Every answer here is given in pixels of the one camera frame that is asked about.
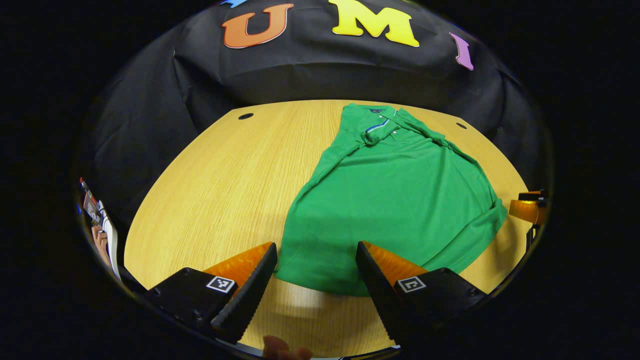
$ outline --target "black fabric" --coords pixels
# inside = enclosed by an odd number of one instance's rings
[[[478,39],[404,1],[363,0],[373,12],[412,16],[410,47],[336,35],[338,10],[326,0],[292,0],[287,29],[244,49],[223,43],[221,24],[248,12],[248,33],[269,25],[263,9],[281,0],[213,5],[150,44],[104,91],[88,121],[97,146],[79,174],[126,231],[156,179],[198,134],[233,108],[307,99],[354,99],[418,106],[465,119],[487,136],[530,190],[548,187],[541,113],[510,70]],[[474,70],[455,60],[449,32],[469,44]]]

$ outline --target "orange letter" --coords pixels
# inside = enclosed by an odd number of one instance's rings
[[[264,9],[269,14],[269,27],[259,34],[246,33],[246,25],[255,13],[246,13],[226,21],[222,24],[225,28],[225,45],[232,49],[242,49],[279,37],[287,27],[287,9],[292,7],[293,4],[282,4]]]

